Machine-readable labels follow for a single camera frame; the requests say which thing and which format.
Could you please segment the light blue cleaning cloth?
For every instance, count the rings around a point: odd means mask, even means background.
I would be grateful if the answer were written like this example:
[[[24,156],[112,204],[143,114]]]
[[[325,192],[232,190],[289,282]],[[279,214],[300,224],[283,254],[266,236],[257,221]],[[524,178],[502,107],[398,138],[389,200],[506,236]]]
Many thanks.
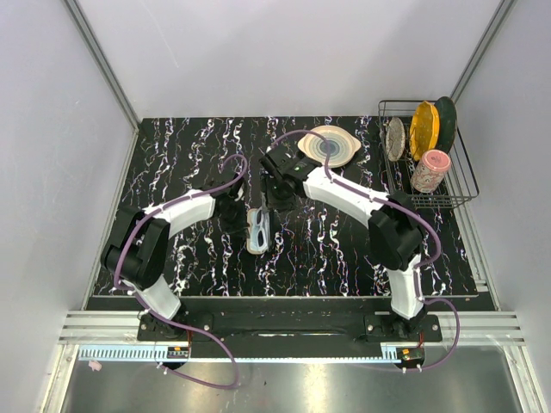
[[[269,249],[270,219],[269,213],[262,208],[250,210],[250,247],[252,254],[261,255]]]

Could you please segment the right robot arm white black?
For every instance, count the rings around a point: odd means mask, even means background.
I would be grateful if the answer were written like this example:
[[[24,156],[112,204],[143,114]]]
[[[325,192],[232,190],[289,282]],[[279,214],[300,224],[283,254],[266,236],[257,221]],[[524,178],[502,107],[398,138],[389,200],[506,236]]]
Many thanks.
[[[420,286],[424,231],[434,231],[414,211],[407,196],[387,194],[345,179],[309,157],[291,157],[277,146],[260,159],[267,173],[264,197],[270,210],[294,208],[308,198],[346,213],[368,229],[372,258],[386,271],[391,291],[393,335],[410,341],[422,329],[426,307]]]

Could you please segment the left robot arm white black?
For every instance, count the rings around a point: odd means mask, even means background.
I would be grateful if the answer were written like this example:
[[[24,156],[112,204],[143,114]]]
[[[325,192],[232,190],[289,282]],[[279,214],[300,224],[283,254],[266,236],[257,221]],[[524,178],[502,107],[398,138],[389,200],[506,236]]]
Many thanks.
[[[243,241],[248,233],[244,178],[224,173],[202,189],[164,204],[139,209],[122,206],[115,215],[101,265],[114,276],[114,285],[134,292],[146,307],[159,315],[156,331],[175,341],[185,332],[180,299],[164,278],[169,241],[192,225],[212,218],[223,232]]]

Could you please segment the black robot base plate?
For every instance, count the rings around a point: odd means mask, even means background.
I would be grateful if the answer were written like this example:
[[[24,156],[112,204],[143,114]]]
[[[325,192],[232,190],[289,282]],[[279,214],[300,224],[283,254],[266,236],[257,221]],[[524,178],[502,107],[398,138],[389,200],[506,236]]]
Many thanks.
[[[196,357],[223,356],[206,334],[217,336],[239,360],[363,358],[381,353],[381,344],[415,347],[440,343],[435,315],[422,311],[402,322],[388,298],[187,298],[176,321],[187,333],[149,314],[141,316],[142,342],[191,341]]]

